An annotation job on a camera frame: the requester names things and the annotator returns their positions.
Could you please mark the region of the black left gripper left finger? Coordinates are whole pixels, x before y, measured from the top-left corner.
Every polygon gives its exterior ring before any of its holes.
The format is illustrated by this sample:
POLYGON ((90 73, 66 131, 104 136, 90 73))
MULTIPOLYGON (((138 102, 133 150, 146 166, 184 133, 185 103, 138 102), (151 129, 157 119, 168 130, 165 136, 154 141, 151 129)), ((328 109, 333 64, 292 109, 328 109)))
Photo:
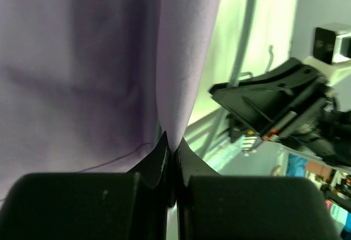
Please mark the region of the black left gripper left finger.
POLYGON ((35 173, 1 207, 1 239, 165 239, 169 146, 162 135, 122 173, 35 173))

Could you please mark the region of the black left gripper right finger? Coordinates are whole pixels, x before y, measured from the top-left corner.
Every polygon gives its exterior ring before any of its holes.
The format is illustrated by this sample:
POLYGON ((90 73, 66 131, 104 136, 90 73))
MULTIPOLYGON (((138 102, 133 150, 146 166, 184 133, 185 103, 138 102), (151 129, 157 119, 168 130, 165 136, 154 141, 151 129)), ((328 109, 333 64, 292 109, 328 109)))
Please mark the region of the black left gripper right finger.
POLYGON ((179 239, 339 239, 305 178, 223 176, 185 141, 175 164, 179 239))

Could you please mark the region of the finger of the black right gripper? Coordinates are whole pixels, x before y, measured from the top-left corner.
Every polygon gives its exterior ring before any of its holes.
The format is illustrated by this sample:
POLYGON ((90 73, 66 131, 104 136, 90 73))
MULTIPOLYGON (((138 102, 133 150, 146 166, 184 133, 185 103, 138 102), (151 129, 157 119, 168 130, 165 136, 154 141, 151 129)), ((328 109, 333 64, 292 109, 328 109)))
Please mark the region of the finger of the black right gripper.
POLYGON ((213 85, 209 93, 221 107, 262 139, 289 136, 325 103, 327 79, 316 68, 290 58, 272 71, 242 80, 236 87, 213 85))

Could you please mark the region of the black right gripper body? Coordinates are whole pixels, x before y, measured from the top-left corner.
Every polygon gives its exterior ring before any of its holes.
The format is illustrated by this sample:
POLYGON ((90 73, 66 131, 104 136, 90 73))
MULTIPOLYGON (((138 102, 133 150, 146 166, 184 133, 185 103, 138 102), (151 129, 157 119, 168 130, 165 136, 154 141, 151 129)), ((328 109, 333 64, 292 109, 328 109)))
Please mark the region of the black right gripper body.
POLYGON ((350 165, 350 112, 338 109, 334 92, 278 92, 264 100, 263 113, 263 139, 310 150, 332 166, 350 165))

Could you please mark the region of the pale green clothes hanger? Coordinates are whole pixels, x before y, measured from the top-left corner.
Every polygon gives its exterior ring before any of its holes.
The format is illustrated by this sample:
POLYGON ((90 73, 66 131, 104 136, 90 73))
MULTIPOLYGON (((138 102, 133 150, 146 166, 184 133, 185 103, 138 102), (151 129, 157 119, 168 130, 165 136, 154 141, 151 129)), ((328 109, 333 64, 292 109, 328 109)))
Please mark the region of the pale green clothes hanger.
POLYGON ((235 4, 231 0, 160 0, 156 56, 156 102, 161 128, 171 151, 179 147, 187 128, 206 61, 215 54, 229 57, 234 66, 230 83, 239 75, 252 30, 256 0, 246 0, 234 35, 220 43, 222 31, 230 32, 235 4))

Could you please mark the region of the purple trousers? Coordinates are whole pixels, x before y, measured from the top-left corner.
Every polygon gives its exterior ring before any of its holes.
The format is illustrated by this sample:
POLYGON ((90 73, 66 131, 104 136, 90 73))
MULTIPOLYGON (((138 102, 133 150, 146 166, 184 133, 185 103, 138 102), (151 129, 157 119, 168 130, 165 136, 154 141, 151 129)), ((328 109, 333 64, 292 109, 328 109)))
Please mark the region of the purple trousers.
POLYGON ((31 172, 124 171, 193 110, 220 0, 1 0, 1 198, 31 172))

